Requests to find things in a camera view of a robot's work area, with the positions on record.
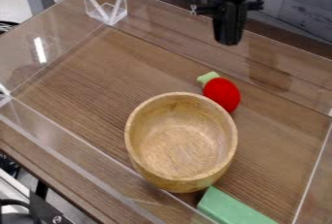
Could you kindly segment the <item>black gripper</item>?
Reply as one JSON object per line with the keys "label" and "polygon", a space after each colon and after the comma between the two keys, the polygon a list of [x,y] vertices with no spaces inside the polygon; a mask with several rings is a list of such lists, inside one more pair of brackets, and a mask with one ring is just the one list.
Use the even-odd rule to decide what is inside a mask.
{"label": "black gripper", "polygon": [[195,0],[191,13],[213,16],[215,39],[220,44],[236,46],[240,43],[248,11],[264,8],[264,0]]}

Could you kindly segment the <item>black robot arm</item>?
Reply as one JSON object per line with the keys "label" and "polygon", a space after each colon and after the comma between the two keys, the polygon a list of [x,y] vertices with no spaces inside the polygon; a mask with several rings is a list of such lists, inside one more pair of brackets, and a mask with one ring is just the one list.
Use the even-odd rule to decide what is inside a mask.
{"label": "black robot arm", "polygon": [[260,11],[264,5],[264,0],[195,0],[191,12],[196,16],[209,16],[216,41],[236,46],[243,38],[248,12]]}

